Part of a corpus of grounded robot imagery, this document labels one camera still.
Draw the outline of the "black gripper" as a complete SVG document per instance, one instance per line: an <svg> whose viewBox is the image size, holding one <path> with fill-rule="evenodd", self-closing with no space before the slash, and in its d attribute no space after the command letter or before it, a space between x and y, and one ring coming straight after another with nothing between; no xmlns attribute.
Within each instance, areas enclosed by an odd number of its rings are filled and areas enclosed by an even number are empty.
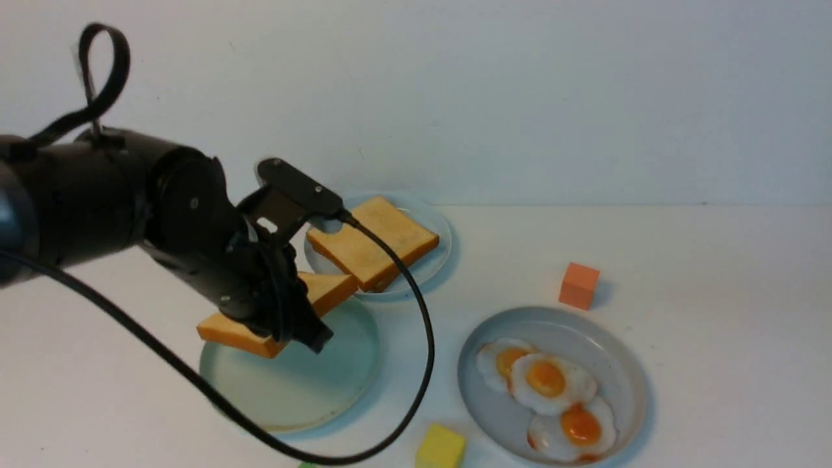
<svg viewBox="0 0 832 468"><path fill-rule="evenodd" d="M233 322L259 337L297 341L320 354L333 332L295 266L225 196L185 195L155 205L144 252Z"/></svg>

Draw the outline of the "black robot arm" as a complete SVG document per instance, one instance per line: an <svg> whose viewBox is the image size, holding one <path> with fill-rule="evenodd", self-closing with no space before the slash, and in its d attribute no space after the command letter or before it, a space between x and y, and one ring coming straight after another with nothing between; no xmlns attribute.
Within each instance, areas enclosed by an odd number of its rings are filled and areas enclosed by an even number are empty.
<svg viewBox="0 0 832 468"><path fill-rule="evenodd" d="M315 313L291 238L342 199L285 160L255 168L234 204L216 157L122 129L40 146L2 136L2 249L65 269L138 246L258 337L319 353L333 333Z"/></svg>

